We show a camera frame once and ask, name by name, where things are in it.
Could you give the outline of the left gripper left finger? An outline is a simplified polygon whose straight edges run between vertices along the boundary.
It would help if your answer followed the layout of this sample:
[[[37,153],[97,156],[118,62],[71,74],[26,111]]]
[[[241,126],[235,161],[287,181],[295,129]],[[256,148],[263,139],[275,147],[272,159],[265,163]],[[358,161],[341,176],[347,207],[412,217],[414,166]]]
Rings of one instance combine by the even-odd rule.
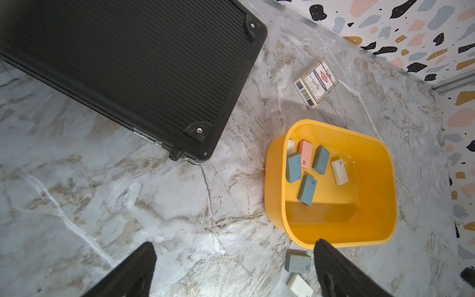
[[[144,242],[100,280],[85,297],[147,297],[157,256],[151,242]]]

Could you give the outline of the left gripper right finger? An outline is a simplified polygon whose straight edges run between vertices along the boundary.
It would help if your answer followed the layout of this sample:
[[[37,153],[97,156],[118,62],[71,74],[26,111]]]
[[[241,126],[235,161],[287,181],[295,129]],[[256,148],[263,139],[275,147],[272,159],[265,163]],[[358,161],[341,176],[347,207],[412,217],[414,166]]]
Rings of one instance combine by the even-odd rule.
[[[391,295],[323,239],[315,243],[314,263],[324,297]]]

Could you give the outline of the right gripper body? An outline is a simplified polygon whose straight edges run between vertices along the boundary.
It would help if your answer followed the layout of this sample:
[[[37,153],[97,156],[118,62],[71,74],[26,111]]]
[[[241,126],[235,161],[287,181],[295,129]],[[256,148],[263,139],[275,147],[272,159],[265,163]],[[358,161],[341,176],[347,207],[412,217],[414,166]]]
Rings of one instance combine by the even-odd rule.
[[[472,288],[475,288],[475,269],[467,267],[462,270],[460,277],[469,284]]]

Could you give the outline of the white eraser top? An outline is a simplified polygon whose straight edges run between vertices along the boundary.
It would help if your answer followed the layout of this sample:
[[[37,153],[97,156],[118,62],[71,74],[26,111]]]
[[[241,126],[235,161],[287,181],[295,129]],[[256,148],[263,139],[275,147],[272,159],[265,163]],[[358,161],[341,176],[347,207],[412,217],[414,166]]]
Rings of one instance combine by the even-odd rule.
[[[296,297],[311,297],[314,293],[310,285],[298,273],[291,275],[287,287]]]

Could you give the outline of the white eraser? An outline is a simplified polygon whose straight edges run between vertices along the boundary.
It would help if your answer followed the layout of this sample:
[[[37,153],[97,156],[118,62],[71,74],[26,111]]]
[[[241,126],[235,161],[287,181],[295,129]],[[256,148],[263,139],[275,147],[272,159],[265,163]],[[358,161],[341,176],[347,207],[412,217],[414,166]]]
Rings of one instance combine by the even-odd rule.
[[[291,275],[287,287],[296,297],[311,297],[314,293],[310,285],[298,273]]]
[[[345,162],[343,159],[334,160],[331,162],[335,183],[338,186],[349,182],[348,175],[345,169]]]
[[[295,153],[295,144],[294,144],[294,140],[292,139],[289,139],[288,140],[288,145],[287,145],[287,155],[291,155]]]

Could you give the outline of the grey eraser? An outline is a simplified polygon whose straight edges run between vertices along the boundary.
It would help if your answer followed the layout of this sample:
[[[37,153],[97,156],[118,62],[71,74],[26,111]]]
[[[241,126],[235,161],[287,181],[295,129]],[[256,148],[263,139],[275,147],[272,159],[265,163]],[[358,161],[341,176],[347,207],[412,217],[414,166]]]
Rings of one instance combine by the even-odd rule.
[[[295,251],[288,251],[285,259],[285,270],[290,273],[309,273],[312,257]]]

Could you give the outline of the pink eraser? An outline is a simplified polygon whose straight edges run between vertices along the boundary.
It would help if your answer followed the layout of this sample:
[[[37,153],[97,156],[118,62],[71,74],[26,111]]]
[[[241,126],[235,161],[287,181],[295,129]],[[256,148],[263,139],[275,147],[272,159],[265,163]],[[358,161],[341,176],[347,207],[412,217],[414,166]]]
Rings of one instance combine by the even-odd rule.
[[[307,140],[301,140],[299,143],[298,152],[301,155],[301,167],[303,169],[308,170],[311,168],[313,147],[313,144]]]

